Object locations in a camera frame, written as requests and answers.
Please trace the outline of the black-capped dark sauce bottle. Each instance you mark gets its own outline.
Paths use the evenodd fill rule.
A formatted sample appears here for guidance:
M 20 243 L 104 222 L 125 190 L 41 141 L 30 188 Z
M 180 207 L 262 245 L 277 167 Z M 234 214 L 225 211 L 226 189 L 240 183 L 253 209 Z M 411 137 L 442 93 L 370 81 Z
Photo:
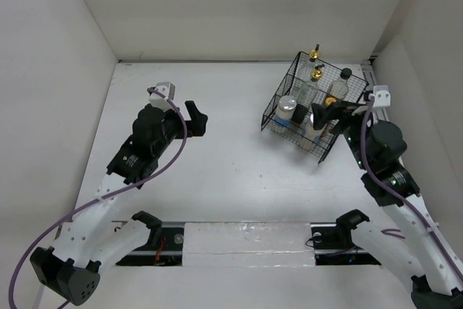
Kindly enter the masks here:
M 338 100 L 344 100 L 349 92 L 348 79 L 352 76 L 352 71 L 349 68 L 344 68 L 339 77 L 334 80 L 328 87 L 327 94 Z

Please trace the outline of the silver-lid salt shaker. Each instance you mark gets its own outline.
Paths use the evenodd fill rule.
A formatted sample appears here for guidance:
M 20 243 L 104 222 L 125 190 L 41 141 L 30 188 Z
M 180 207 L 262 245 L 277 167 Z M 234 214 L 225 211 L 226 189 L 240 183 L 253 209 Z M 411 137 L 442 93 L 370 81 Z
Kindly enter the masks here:
M 314 115 L 311 114 L 305 125 L 302 135 L 304 138 L 312 141 L 313 143 L 318 143 L 322 138 L 322 134 L 325 128 L 326 126 L 324 125 L 321 129 L 316 130 L 314 128 Z
M 294 111 L 297 106 L 297 100 L 294 96 L 282 96 L 276 107 L 274 121 L 278 127 L 287 127 L 291 122 Z

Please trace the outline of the gold-capped oil dispenser bottle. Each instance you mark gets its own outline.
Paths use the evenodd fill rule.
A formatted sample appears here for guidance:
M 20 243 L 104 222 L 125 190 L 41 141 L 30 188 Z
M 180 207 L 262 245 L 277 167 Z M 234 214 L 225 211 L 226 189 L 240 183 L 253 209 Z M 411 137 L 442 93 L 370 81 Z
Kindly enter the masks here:
M 318 93 L 318 82 L 323 76 L 322 68 L 325 64 L 302 67 L 295 81 L 293 94 L 296 97 L 297 105 L 292 116 L 294 124 L 302 124 L 310 105 Z

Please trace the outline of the clear square glass bottle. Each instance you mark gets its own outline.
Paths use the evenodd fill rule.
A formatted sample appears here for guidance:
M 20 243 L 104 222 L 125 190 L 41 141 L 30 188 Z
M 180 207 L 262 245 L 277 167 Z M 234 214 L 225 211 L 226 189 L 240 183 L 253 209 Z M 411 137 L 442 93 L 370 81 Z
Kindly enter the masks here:
M 319 57 L 320 44 L 317 43 L 307 56 L 302 57 L 301 67 L 298 72 L 300 79 L 299 91 L 296 93 L 297 102 L 304 106 L 309 106 L 318 89 L 318 80 L 312 79 L 311 72 L 316 66 Z

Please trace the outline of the green-label brown sauce bottle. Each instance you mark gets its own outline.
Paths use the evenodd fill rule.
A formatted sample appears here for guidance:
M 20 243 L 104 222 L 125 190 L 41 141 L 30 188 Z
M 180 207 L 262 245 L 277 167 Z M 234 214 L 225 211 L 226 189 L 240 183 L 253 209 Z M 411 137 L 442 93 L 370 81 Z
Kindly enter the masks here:
M 332 97 L 332 96 L 329 96 L 329 97 L 327 97 L 327 98 L 325 99 L 323 105 L 324 105 L 325 107 L 329 107 L 331 104 L 336 103 L 336 102 L 337 102 L 337 99 L 336 99 L 336 98 L 334 98 L 334 97 Z

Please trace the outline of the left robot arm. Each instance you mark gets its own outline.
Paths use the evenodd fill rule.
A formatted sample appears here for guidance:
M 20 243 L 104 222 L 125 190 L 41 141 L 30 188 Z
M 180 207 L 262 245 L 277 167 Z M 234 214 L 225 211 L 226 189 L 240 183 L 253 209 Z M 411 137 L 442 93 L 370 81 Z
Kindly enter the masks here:
M 101 275 L 137 247 L 156 247 L 162 222 L 139 211 L 113 236 L 106 233 L 128 192 L 166 171 L 159 159 L 174 140 L 186 144 L 189 137 L 202 137 L 208 116 L 194 101 L 185 101 L 185 119 L 169 98 L 148 103 L 132 124 L 132 133 L 106 168 L 95 197 L 58 223 L 61 234 L 51 246 L 35 246 L 30 263 L 39 282 L 79 306 L 90 299 Z

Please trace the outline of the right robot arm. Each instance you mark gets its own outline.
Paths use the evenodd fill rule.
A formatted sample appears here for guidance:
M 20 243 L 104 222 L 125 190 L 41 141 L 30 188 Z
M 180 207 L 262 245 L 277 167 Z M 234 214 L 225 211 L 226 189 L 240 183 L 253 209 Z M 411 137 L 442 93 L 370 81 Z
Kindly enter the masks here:
M 312 105 L 315 129 L 335 121 L 333 134 L 344 134 L 360 169 L 365 189 L 399 228 L 389 239 L 365 213 L 354 209 L 334 226 L 313 232 L 321 250 L 360 248 L 387 268 L 410 294 L 416 308 L 462 307 L 462 261 L 430 217 L 420 188 L 399 158 L 407 144 L 392 122 L 373 118 L 373 101 Z

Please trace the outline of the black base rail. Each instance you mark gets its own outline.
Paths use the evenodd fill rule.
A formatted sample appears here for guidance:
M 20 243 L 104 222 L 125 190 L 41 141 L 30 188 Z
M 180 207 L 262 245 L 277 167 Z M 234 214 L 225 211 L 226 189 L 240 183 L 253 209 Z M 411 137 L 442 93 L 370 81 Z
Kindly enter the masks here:
M 377 266 L 357 248 L 314 245 L 317 228 L 306 223 L 187 223 L 163 228 L 156 244 L 148 242 L 118 266 L 217 268 L 307 268 Z

